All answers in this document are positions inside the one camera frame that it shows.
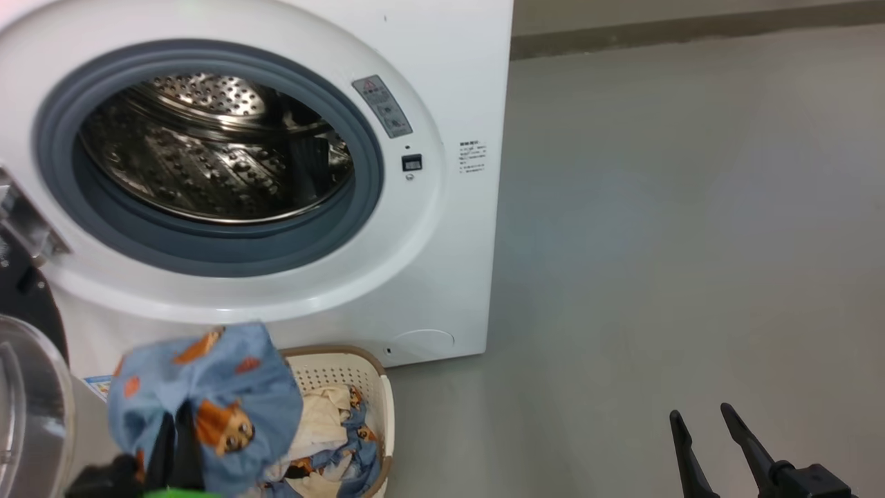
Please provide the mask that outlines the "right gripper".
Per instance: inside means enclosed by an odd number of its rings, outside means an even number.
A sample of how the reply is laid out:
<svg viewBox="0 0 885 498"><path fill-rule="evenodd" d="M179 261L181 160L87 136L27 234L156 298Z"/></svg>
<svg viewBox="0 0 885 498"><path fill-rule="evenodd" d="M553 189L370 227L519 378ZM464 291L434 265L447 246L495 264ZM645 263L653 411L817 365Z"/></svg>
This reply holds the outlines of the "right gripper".
<svg viewBox="0 0 885 498"><path fill-rule="evenodd" d="M856 497L844 480L821 464L796 468L789 461L775 461L731 404L722 403L720 410L731 438L740 445L748 463L758 497ZM693 439L679 410L671 411L669 422L683 497L719 498L700 467Z"/></svg>

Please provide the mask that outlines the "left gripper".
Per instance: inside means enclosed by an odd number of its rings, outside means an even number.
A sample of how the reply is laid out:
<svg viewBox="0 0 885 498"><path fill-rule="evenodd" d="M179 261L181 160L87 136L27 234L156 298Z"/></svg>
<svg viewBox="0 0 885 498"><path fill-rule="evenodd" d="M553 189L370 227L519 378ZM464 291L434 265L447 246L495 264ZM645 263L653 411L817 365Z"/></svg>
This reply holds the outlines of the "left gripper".
<svg viewBox="0 0 885 498"><path fill-rule="evenodd" d="M179 409L175 422L163 414L147 466L133 456L88 465L68 485L66 497L218 497L204 488L194 411Z"/></svg>

